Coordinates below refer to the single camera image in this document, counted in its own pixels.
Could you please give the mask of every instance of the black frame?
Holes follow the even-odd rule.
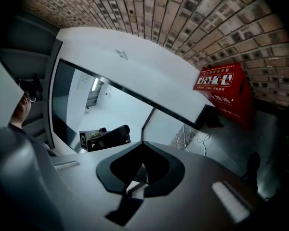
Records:
[[[68,61],[66,61],[66,60],[64,60],[62,58],[60,58],[59,62],[60,61],[65,63],[65,64],[67,64],[67,65],[70,65],[71,67],[74,67],[75,69],[78,69],[78,70],[80,70],[80,71],[82,71],[82,72],[84,72],[84,73],[86,73],[86,74],[88,74],[88,75],[90,75],[92,77],[100,79],[102,82],[107,83],[107,84],[109,84],[109,85],[111,85],[111,86],[113,86],[113,87],[115,87],[115,88],[117,88],[117,89],[119,89],[119,90],[121,90],[121,91],[123,91],[123,92],[125,92],[125,93],[127,93],[129,95],[131,95],[132,97],[139,99],[140,101],[143,101],[144,103],[146,103],[146,104],[148,104],[148,105],[150,105],[150,106],[152,106],[152,107],[154,107],[154,108],[156,108],[156,109],[158,109],[158,110],[160,110],[160,111],[172,116],[173,118],[175,118],[175,119],[177,119],[177,120],[189,125],[190,127],[194,128],[196,130],[200,130],[203,127],[203,125],[206,123],[207,117],[210,114],[215,113],[215,107],[206,104],[203,107],[203,109],[202,109],[201,113],[199,114],[198,118],[196,119],[196,121],[193,123],[193,122],[187,120],[186,118],[182,117],[181,115],[178,115],[177,113],[175,113],[175,112],[173,112],[173,111],[171,111],[171,110],[169,110],[169,109],[167,109],[167,108],[165,108],[165,107],[163,107],[163,106],[161,106],[161,105],[149,100],[148,98],[146,98],[146,97],[144,97],[144,96],[142,96],[142,95],[140,95],[140,94],[138,94],[138,93],[136,93],[136,92],[134,92],[134,91],[132,91],[132,90],[130,90],[130,89],[128,89],[128,88],[126,88],[126,87],[124,87],[124,86],[122,86],[122,85],[120,85],[120,84],[118,84],[118,83],[116,83],[116,82],[114,82],[112,80],[110,80],[110,79],[105,78],[104,76],[101,76],[99,74],[91,72],[88,69],[85,69],[85,68],[80,67],[80,66],[78,66],[76,64],[70,63],[70,62],[68,62]]]

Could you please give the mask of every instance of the gray floor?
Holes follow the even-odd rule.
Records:
[[[279,181],[273,170],[273,164],[278,153],[281,131],[277,118],[273,115],[257,112],[256,122],[252,131],[241,129],[236,123],[220,117],[223,128],[203,128],[188,145],[193,153],[204,154],[204,147],[198,139],[206,134],[210,138],[204,142],[207,156],[221,163],[224,167],[242,176],[246,170],[246,162],[253,151],[261,158],[258,171],[258,193],[264,199],[275,194]]]

